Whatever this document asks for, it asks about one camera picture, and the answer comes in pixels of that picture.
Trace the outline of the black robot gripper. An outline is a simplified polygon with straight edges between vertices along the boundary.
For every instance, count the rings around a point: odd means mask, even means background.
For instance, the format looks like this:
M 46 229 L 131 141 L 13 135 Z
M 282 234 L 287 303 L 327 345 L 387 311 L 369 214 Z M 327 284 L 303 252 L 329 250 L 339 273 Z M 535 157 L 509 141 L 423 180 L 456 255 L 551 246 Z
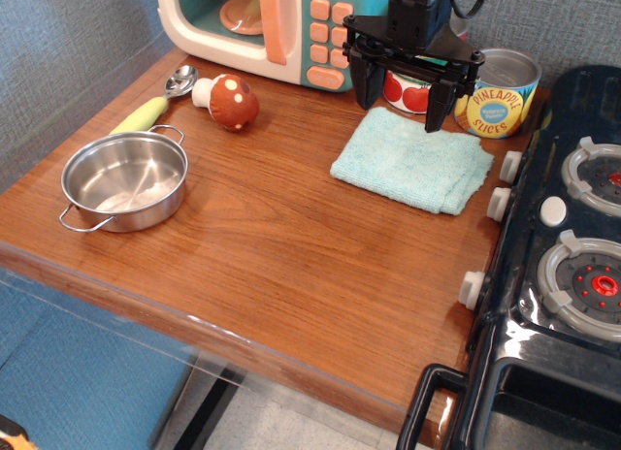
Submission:
M 357 104 L 365 111 L 375 104 L 383 93 L 385 70 L 433 81 L 425 131 L 440 131 L 484 62 L 479 49 L 452 32 L 450 18 L 470 19 L 483 2 L 476 0 L 464 13 L 456 0 L 388 0 L 384 16 L 346 17 L 343 54 Z

